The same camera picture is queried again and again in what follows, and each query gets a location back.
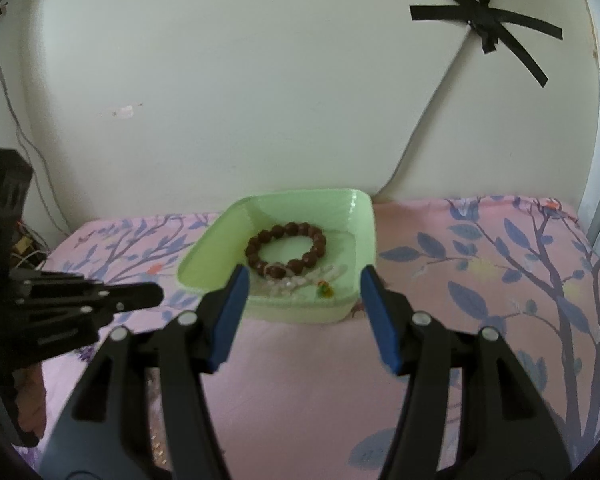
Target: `white wall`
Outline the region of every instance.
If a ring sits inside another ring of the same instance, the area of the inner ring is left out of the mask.
[[[23,43],[27,41],[26,31],[29,23],[30,0],[2,0],[2,2],[7,4],[7,10],[6,14],[0,17],[0,65],[4,72],[11,104],[20,121],[23,132],[30,139],[37,139],[38,136],[32,133],[29,114],[27,113],[23,81],[24,71],[22,68]],[[16,124],[9,113],[1,84],[0,147],[19,150],[22,156],[27,159],[26,153],[16,140]],[[67,230],[68,227],[62,220],[62,216],[53,200],[42,162],[30,146],[27,146],[27,149],[30,154],[32,166],[39,177],[40,191],[44,196],[49,212],[53,215],[56,224],[63,230]],[[44,238],[51,248],[56,247],[65,238],[50,220],[49,213],[45,211],[34,182],[31,183],[29,188],[23,211],[23,219],[29,227]]]
[[[32,0],[27,110],[69,220],[217,210],[275,189],[377,191],[464,37],[413,23],[409,4],[448,1]],[[547,87],[472,40],[386,197],[579,204],[598,110],[586,3],[493,5],[563,27],[560,42],[510,26]]]

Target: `blue leaf print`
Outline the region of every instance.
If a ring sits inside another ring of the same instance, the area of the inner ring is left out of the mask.
[[[496,245],[496,250],[500,253],[501,256],[504,256],[505,258],[509,257],[509,255],[510,255],[509,248],[507,247],[506,243],[504,243],[502,241],[502,238],[500,238],[498,236],[496,238],[495,245]]]
[[[142,273],[142,276],[140,276],[140,282],[154,282],[154,283],[159,283],[160,282],[160,276],[158,276],[157,274],[147,274],[146,272]]]
[[[576,377],[582,371],[582,359],[579,357],[573,360],[573,373],[576,374]]]
[[[175,262],[180,256],[178,256],[177,254],[175,256],[172,256],[171,258],[169,258],[163,265],[162,268],[166,267],[167,265],[171,265],[173,262]]]
[[[471,224],[456,224],[449,226],[449,229],[451,229],[456,235],[458,235],[461,238],[464,238],[465,240],[473,241],[482,238],[482,233],[480,232],[480,229]]]
[[[556,298],[555,302],[560,307],[562,313],[567,317],[569,322],[581,332],[589,333],[589,321],[582,313],[580,308],[566,298]]]
[[[523,249],[529,250],[531,248],[526,235],[508,218],[504,219],[504,230],[507,232],[507,236],[509,236],[513,243],[519,245]]]
[[[109,264],[104,264],[89,275],[90,280],[102,280],[109,270]]]
[[[395,428],[378,431],[356,444],[349,455],[350,466],[364,471],[380,469],[394,438]]]
[[[462,213],[458,211],[458,208],[456,206],[454,206],[453,204],[449,205],[449,212],[451,213],[451,216],[453,217],[454,220],[458,220],[458,221],[466,220],[466,218],[464,218],[464,215],[462,215]]]
[[[180,238],[177,238],[176,240],[174,240],[171,244],[169,244],[169,247],[167,247],[168,251],[176,251],[181,247],[184,247],[184,240],[187,239],[187,235],[182,235]]]
[[[451,299],[464,313],[477,320],[483,320],[489,316],[487,304],[480,294],[456,282],[448,282],[447,288]]]
[[[74,353],[78,355],[78,359],[83,363],[90,363],[93,359],[93,356],[96,353],[95,345],[87,345],[82,348],[78,348],[74,350]]]
[[[515,283],[519,282],[520,278],[522,278],[522,272],[515,269],[507,269],[502,275],[502,281],[504,283]]]
[[[189,226],[189,229],[198,229],[199,227],[204,227],[206,224],[202,220],[196,220]]]
[[[446,257],[446,249],[443,244],[433,236],[426,233],[418,233],[418,245],[428,256],[441,260]]]
[[[540,393],[544,392],[546,388],[546,363],[544,362],[544,357],[538,359],[536,363],[536,367],[538,367],[538,391]]]
[[[183,310],[184,308],[187,308],[188,306],[194,304],[197,300],[197,296],[191,296],[190,298],[184,300],[181,304],[177,305],[176,308]]]
[[[86,264],[88,264],[88,263],[89,263],[89,261],[88,261],[88,260],[83,260],[83,261],[81,261],[79,264],[76,264],[76,265],[74,266],[74,269],[73,269],[73,270],[80,270],[81,268],[83,268],[83,267],[84,267]]]
[[[536,390],[538,390],[540,393],[544,392],[547,382],[546,364],[544,362],[544,358],[541,357],[538,359],[538,362],[534,362],[533,358],[523,350],[518,350],[516,352],[516,357],[536,387]]]
[[[120,316],[118,316],[116,323],[122,325],[123,323],[126,323],[130,317],[131,312],[123,312],[122,314],[120,314]]]
[[[140,221],[140,225],[139,225],[138,229],[136,229],[136,232],[134,233],[134,238],[138,238],[139,235],[141,235],[145,229],[146,229],[146,220],[143,218]]]
[[[480,323],[480,329],[483,329],[486,326],[493,326],[503,337],[507,335],[507,320],[502,316],[489,316]]]
[[[449,386],[456,386],[460,380],[460,368],[451,368],[449,371]]]
[[[525,305],[525,312],[535,316],[538,313],[538,304],[534,300],[527,300]]]
[[[174,306],[174,305],[178,304],[178,302],[182,298],[184,298],[184,295],[185,295],[184,290],[176,290],[176,292],[174,292],[173,295],[167,301],[167,305]]]
[[[584,270],[588,270],[589,272],[591,272],[593,270],[591,268],[591,264],[589,263],[589,261],[584,256],[580,257],[580,263],[582,264],[582,268]]]
[[[412,262],[420,257],[420,251],[411,247],[396,247],[380,253],[383,260],[390,262]]]
[[[16,451],[34,471],[40,468],[42,452],[37,447],[17,447]]]
[[[559,220],[560,218],[567,217],[567,215],[565,213],[563,213],[562,211],[558,211],[557,209],[554,209],[553,207],[542,206],[540,208],[540,211],[542,212],[542,214],[547,215],[549,218],[551,218],[553,220]]]
[[[571,240],[571,243],[581,253],[585,253],[585,254],[587,253],[587,248],[583,244],[581,244],[580,242],[578,242],[576,240]]]
[[[84,257],[85,260],[88,260],[89,258],[91,258],[93,256],[93,253],[95,253],[96,249],[98,248],[98,244],[95,244],[91,249],[89,249],[89,251],[87,251],[87,255]]]
[[[480,214],[478,213],[478,201],[475,200],[469,204],[469,211],[466,213],[466,219],[471,222],[477,222],[480,219]]]
[[[458,242],[457,240],[454,240],[454,247],[456,248],[456,251],[458,251],[460,254],[462,254],[462,256],[471,256],[472,255],[469,247],[467,247],[463,243]]]

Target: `screw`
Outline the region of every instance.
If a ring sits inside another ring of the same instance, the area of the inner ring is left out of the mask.
[[[426,312],[415,312],[411,320],[418,326],[427,326],[431,324],[431,316]]]
[[[119,326],[118,328],[114,329],[111,334],[109,334],[109,337],[112,338],[113,341],[122,341],[126,337],[127,333],[128,330],[125,327]]]
[[[498,338],[500,337],[500,334],[498,333],[498,331],[496,329],[494,329],[493,326],[486,326],[485,328],[482,329],[480,334],[482,334],[482,337],[485,338],[487,341],[491,341],[491,342],[497,341]]]
[[[178,316],[178,324],[182,326],[193,325],[198,320],[198,314],[192,310],[187,310]]]

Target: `black tape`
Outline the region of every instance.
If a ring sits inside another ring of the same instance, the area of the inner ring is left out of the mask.
[[[562,40],[562,29],[560,27],[510,10],[492,9],[489,7],[491,0],[453,1],[457,3],[456,6],[411,6],[411,18],[414,21],[447,20],[466,22],[482,39],[482,50],[485,54],[496,50],[498,40],[501,41],[526,66],[541,86],[546,85],[549,81],[546,74],[520,42],[502,24],[521,25]]]

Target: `mattress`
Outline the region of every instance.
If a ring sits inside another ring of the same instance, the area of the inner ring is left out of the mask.
[[[490,196],[377,205],[378,271],[453,330],[496,326],[544,397],[575,466],[600,439],[600,259],[573,211],[552,199]],[[165,215],[95,221],[53,252],[45,269],[107,283],[152,281],[161,306],[117,315],[141,332],[160,328],[199,298],[178,287],[176,266],[216,218]],[[43,364],[48,429],[96,346]],[[459,370],[440,467],[455,460]],[[378,477],[395,431],[406,380],[379,359],[361,304],[343,322],[296,325],[243,319],[229,358],[203,377],[218,441],[241,480],[367,480]],[[155,458],[170,466],[154,414]]]

